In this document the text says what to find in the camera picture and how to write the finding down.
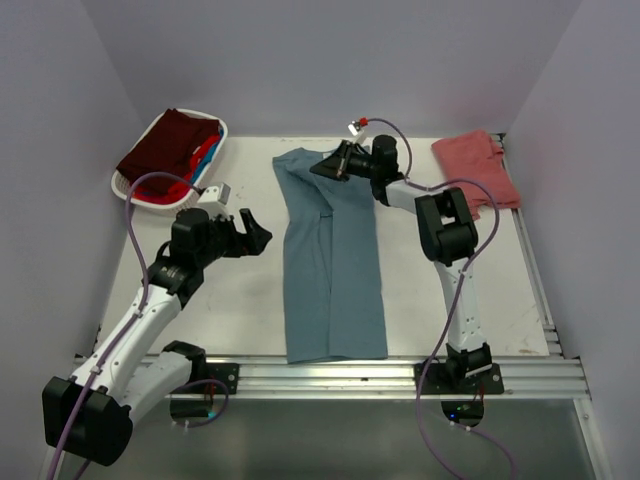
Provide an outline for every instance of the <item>wall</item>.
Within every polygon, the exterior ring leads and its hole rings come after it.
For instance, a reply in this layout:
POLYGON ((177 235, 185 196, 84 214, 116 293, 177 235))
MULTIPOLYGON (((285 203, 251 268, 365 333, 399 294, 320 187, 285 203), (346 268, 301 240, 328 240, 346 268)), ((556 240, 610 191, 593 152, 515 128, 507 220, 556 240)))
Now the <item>wall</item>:
POLYGON ((83 0, 145 122, 167 106, 234 134, 505 131, 579 0, 83 0))
POLYGON ((640 478, 636 0, 584 0, 507 134, 535 253, 616 478, 640 478))
POLYGON ((0 19, 0 477, 33 479, 40 393, 95 338, 124 239, 109 178, 142 124, 81 4, 0 19))

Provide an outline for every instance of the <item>white plastic basket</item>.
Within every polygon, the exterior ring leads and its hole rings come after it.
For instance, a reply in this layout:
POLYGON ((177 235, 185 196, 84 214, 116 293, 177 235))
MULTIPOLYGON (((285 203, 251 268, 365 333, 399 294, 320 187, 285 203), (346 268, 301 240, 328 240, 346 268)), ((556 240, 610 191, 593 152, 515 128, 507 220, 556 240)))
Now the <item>white plastic basket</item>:
MULTIPOLYGON (((213 115, 208 115, 206 113, 196 112, 195 110, 186 110, 184 108, 177 108, 176 110, 193 118, 207 118, 210 120, 218 120, 220 122, 220 126, 222 127, 222 138, 220 138, 218 147, 216 148, 216 151, 213 153, 211 162, 209 162, 208 165, 205 165, 205 167, 202 169, 202 173, 200 174, 200 176, 195 182, 195 185, 197 187, 208 187, 213 177, 212 167, 214 165, 215 159, 220 153, 220 150, 222 150, 222 145, 224 144, 224 141, 227 139, 227 136, 229 135, 227 124, 224 123, 218 117, 214 117, 213 115)), ((149 133, 149 131, 153 128, 153 126, 157 123, 157 121, 160 120, 160 117, 162 117, 162 115, 163 113, 158 115, 156 119, 153 122, 151 122, 151 125, 149 125, 149 127, 140 136, 138 141, 135 143, 134 147, 138 144, 140 140, 142 140, 145 137, 147 133, 149 133)), ((131 183, 129 183, 129 180, 124 178, 122 174, 120 174, 120 172, 116 170, 113 176, 111 177, 111 189, 113 190, 113 193, 115 193, 118 197, 122 198, 123 200, 126 200, 127 192, 129 191, 130 186, 131 186, 131 183)), ((190 189, 189 193, 187 193, 179 201, 175 203, 169 203, 167 205, 157 205, 155 203, 145 202, 144 200, 140 200, 135 197, 131 199, 131 202, 134 203, 135 205, 139 205, 142 208, 146 208, 160 215, 174 216, 180 210, 193 207, 198 202, 198 194, 195 191, 190 189)))

